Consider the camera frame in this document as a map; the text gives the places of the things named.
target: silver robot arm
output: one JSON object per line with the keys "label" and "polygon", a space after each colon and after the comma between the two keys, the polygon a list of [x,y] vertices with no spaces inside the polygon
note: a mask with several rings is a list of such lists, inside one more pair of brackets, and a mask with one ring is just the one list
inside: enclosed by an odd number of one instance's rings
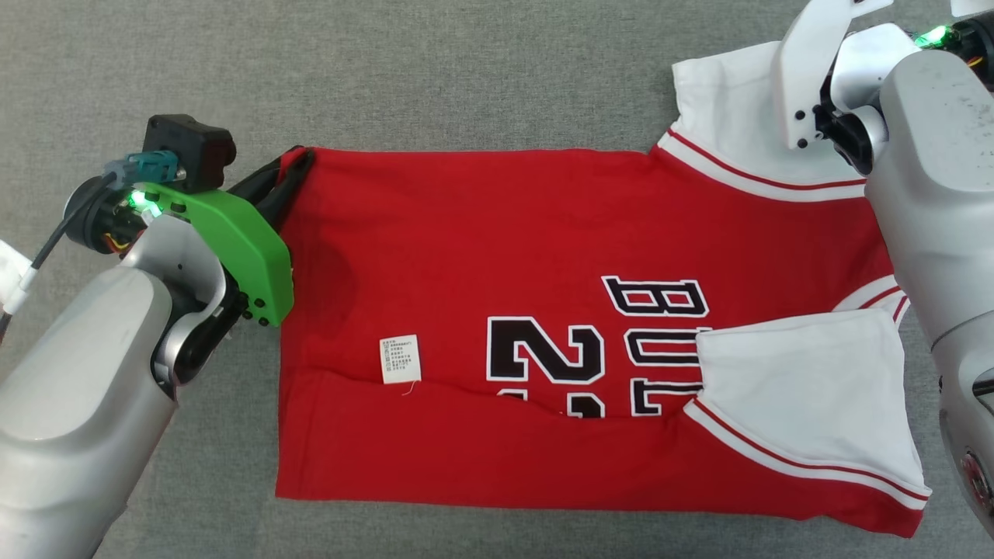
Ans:
{"label": "silver robot arm", "polygon": [[994,100],[962,60],[925,51],[880,108],[890,139],[866,195],[931,345],[943,441],[994,537]]}
{"label": "silver robot arm", "polygon": [[276,158],[221,192],[235,158],[226,130],[155,115],[145,148],[77,189],[33,261],[0,243],[0,341],[63,234],[121,256],[0,383],[0,558],[92,557],[178,389],[239,319],[278,326],[293,306],[277,232],[313,152],[286,166]]}
{"label": "silver robot arm", "polygon": [[96,552],[177,408],[162,371],[184,306],[225,288],[193,227],[160,216],[0,384],[0,557]]}
{"label": "silver robot arm", "polygon": [[[832,141],[867,176],[938,369],[946,450],[994,537],[994,12],[914,39],[893,24],[846,35],[888,4],[811,0],[776,55],[774,111],[787,147]],[[991,9],[952,2],[955,15]],[[798,72],[807,53],[817,68]]]}

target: gray fabric surface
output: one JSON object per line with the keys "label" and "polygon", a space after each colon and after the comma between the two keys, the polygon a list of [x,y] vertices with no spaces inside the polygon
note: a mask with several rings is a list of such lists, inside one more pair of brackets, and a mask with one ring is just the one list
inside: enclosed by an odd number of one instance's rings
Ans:
{"label": "gray fabric surface", "polygon": [[[942,1],[898,3],[876,21],[924,29],[945,20]],[[156,112],[228,127],[239,146],[233,178],[295,143],[645,150],[676,117],[671,64],[776,39],[803,4],[6,0],[0,238],[37,250],[72,189],[139,148]],[[0,378],[113,263],[59,246],[38,285],[44,296],[0,351]],[[825,519],[279,501],[278,333],[243,325],[183,391],[97,557],[989,556],[994,544],[942,450],[935,374],[913,316],[903,335],[911,428],[934,489],[912,540]]]}

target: cable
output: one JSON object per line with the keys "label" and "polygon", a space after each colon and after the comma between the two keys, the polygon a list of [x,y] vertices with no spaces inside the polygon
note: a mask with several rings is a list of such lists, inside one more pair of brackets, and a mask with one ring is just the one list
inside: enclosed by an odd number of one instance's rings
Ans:
{"label": "cable", "polygon": [[[63,221],[59,224],[59,227],[57,227],[52,233],[52,236],[49,237],[49,240],[45,243],[42,249],[38,251],[38,255],[35,256],[35,260],[31,263],[31,269],[28,270],[28,273],[21,279],[20,289],[24,292],[28,290],[28,287],[35,278],[35,274],[42,268],[42,264],[45,263],[45,260],[48,259],[49,255],[52,253],[52,250],[55,249],[56,245],[62,239],[63,235],[66,233],[66,229],[69,228],[69,225],[75,221],[83,211],[87,210],[93,202],[96,201],[97,197],[103,193],[103,189],[113,184],[116,180],[117,174],[113,172],[107,173],[100,177],[98,186],[93,189],[93,192],[91,192],[81,204],[73,208],[66,215],[66,217],[63,218]],[[0,312],[0,344],[3,343],[4,334],[7,333],[7,328],[10,326],[12,318],[13,314]]]}
{"label": "cable", "polygon": [[7,333],[7,326],[10,326],[10,319],[13,318],[6,312],[0,312],[0,345],[3,345],[3,336]]}
{"label": "cable", "polygon": [[59,243],[59,240],[66,233],[66,229],[69,228],[70,223],[75,221],[76,217],[78,217],[80,213],[88,209],[89,206],[93,203],[93,201],[96,200],[96,197],[103,192],[103,189],[113,184],[115,180],[117,180],[117,173],[112,173],[112,172],[107,173],[100,178],[99,186],[94,188],[92,194],[86,197],[86,199],[81,204],[73,208],[73,210],[68,213],[66,218],[63,219],[62,223],[59,224],[59,227],[57,227],[56,230],[52,233],[52,237],[49,237],[48,242],[45,243],[45,245],[42,247],[40,251],[38,251],[38,255],[35,257],[35,261],[31,263],[31,268],[34,268],[35,270],[40,270],[42,268],[42,264],[45,263],[45,260],[48,259],[49,255],[52,253],[52,250],[56,247],[56,245]]}

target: white sleeve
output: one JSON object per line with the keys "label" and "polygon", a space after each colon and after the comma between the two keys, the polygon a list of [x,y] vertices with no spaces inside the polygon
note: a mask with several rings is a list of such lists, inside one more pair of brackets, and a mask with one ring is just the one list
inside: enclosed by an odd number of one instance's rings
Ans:
{"label": "white sleeve", "polygon": [[704,390],[688,408],[720,419],[711,427],[699,421],[716,437],[788,475],[861,483],[924,506],[931,491],[905,411],[904,350],[887,311],[715,330],[697,343]]}
{"label": "white sleeve", "polygon": [[783,145],[770,67],[778,43],[673,66],[679,119],[658,145],[697,171],[756,196],[819,202],[863,196],[865,179],[831,141]]}

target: folded jersey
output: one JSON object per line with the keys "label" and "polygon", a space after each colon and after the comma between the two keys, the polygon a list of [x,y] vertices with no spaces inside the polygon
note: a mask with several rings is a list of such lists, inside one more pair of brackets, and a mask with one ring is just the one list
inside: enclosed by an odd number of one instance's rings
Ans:
{"label": "folded jersey", "polygon": [[736,60],[678,67],[681,121],[647,154],[317,148],[284,228],[277,494],[910,536],[906,299],[834,154],[709,144],[723,103],[768,102]]}

